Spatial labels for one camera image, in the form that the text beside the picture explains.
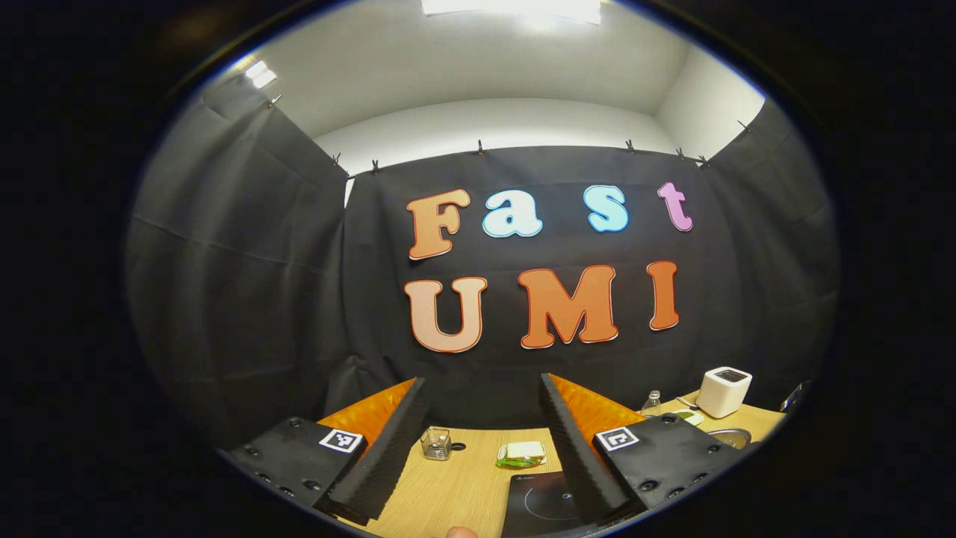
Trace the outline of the dark shiny-edged object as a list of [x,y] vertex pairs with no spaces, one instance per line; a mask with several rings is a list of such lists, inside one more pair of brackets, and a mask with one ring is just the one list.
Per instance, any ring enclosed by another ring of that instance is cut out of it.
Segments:
[[810,387],[812,387],[812,384],[812,380],[805,380],[796,385],[795,388],[793,388],[792,391],[789,392],[789,394],[784,398],[784,401],[781,402],[779,406],[779,412],[788,413],[791,411],[792,407],[798,405],[798,403],[801,401],[805,392],[809,391]]

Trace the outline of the steel pot with black handle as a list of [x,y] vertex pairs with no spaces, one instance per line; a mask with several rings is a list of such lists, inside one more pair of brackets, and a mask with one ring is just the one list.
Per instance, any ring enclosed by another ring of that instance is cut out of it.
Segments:
[[728,446],[737,450],[743,450],[747,448],[752,442],[751,433],[742,428],[731,427],[717,429],[708,432],[707,435],[714,437],[717,442],[727,444]]

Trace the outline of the ceiling light panel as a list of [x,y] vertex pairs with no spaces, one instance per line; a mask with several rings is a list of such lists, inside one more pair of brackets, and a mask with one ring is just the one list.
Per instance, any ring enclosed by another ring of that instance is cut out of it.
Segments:
[[595,26],[601,22],[601,0],[420,0],[420,5],[426,15],[485,11],[553,15]]

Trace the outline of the glass mug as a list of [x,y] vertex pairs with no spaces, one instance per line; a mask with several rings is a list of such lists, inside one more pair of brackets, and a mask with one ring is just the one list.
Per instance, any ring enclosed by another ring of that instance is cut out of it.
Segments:
[[423,456],[435,462],[446,462],[452,453],[467,449],[467,444],[455,442],[450,429],[444,427],[427,427],[420,437],[420,446]]

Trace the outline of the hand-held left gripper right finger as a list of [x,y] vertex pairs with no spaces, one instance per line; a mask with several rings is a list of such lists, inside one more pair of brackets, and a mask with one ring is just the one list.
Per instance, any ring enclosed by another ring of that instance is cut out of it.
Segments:
[[748,455],[676,413],[646,418],[553,374],[540,375],[539,404],[585,523],[658,510]]

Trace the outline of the black induction cooktop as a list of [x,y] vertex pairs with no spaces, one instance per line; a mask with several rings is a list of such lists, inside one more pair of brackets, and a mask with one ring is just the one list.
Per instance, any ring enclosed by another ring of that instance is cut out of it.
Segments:
[[511,477],[502,538],[558,534],[582,524],[574,495],[562,472]]

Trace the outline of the white toaster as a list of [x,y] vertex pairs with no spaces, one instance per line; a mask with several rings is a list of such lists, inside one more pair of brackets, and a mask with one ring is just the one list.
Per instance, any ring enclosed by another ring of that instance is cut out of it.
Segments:
[[743,405],[752,377],[748,372],[731,367],[704,372],[695,405],[710,418],[727,418]]

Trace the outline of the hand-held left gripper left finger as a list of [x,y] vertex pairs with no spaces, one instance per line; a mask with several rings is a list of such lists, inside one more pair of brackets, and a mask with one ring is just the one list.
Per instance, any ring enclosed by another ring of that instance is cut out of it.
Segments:
[[285,418],[230,459],[310,510],[357,525],[378,519],[426,429],[428,385],[412,378],[327,418]]

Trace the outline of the black backdrop cloth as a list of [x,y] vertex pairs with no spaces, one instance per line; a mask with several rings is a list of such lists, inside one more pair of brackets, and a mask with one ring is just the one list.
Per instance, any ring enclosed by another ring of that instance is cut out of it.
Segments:
[[345,173],[245,79],[170,127],[131,215],[141,348],[226,449],[411,378],[428,421],[542,427],[553,372],[638,409],[754,376],[776,406],[822,361],[839,296],[834,206],[772,103],[706,166],[531,146]]

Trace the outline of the sandwich on green plate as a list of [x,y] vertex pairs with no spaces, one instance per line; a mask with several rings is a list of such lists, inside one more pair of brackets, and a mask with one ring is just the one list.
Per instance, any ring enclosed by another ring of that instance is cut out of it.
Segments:
[[502,444],[497,452],[498,468],[519,469],[543,466],[547,462],[545,446],[540,442],[511,442]]

